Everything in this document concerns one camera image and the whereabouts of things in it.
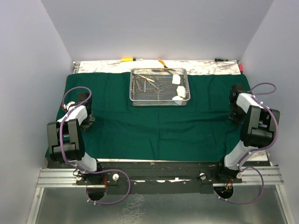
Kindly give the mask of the dark green surgical cloth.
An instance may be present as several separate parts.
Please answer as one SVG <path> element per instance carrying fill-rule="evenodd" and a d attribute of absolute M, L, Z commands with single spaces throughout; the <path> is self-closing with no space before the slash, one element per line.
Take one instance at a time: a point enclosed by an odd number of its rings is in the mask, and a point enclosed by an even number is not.
<path fill-rule="evenodd" d="M 98 159 L 219 161 L 240 139 L 228 116 L 230 87 L 250 86 L 244 75 L 188 76 L 185 106 L 133 106 L 130 74 L 79 73 L 66 79 L 66 101 L 92 91 L 95 122 L 83 132 L 86 152 Z"/>

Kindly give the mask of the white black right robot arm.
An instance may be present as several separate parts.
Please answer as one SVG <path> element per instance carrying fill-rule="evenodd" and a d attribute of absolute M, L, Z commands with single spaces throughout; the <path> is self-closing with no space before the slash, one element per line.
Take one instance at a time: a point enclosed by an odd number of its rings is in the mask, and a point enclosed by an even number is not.
<path fill-rule="evenodd" d="M 240 140 L 217 165 L 214 176 L 219 182 L 235 179 L 253 153 L 272 147 L 278 137 L 280 111 L 260 102 L 242 84 L 231 86 L 229 106 L 229 118 L 241 126 Z"/>

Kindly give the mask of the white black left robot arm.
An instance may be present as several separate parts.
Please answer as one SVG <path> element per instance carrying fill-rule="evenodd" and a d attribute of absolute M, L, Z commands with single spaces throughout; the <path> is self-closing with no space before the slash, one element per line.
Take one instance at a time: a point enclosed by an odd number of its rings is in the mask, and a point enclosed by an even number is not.
<path fill-rule="evenodd" d="M 47 124 L 48 151 L 53 162 L 69 164 L 78 169 L 76 177 L 90 184 L 104 181 L 102 167 L 95 158 L 85 151 L 82 132 L 94 122 L 92 96 L 79 92 L 77 101 L 62 103 L 65 115 Z"/>

